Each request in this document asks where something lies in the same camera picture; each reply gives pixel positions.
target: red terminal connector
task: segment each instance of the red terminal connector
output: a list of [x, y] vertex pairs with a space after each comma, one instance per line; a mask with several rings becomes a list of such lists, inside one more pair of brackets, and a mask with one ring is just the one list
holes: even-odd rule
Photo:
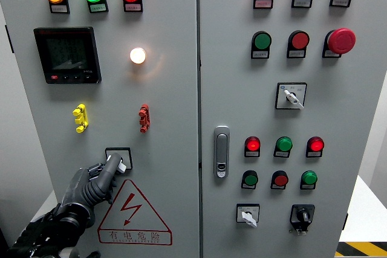
[[151, 119], [149, 117], [149, 106], [147, 104], [142, 104], [140, 111], [138, 112], [140, 116], [140, 132], [145, 133], [151, 127]]

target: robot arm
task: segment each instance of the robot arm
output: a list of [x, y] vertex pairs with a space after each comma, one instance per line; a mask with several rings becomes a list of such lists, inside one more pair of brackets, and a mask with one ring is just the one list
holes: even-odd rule
[[109, 156], [106, 165], [79, 169], [62, 203], [37, 221], [30, 222], [8, 250], [6, 258], [78, 257], [77, 251], [69, 247], [74, 247], [85, 229], [94, 224], [94, 206], [103, 201], [112, 203], [116, 171], [125, 171], [117, 153]]

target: high voltage warning sign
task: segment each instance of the high voltage warning sign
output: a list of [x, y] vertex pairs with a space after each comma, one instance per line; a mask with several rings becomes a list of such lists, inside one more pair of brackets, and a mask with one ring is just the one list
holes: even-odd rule
[[101, 243], [172, 245], [172, 232], [130, 179], [124, 180], [98, 227]]

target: red emergency stop button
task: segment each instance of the red emergency stop button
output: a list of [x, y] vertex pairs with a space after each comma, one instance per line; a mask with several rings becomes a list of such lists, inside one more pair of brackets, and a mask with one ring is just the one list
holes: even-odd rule
[[335, 54], [346, 54], [353, 49], [355, 33], [349, 28], [339, 28], [328, 34], [328, 48]]

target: white wall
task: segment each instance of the white wall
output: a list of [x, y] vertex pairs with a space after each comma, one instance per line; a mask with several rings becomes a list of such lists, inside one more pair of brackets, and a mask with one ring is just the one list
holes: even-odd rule
[[0, 228], [12, 245], [53, 191], [0, 6]]

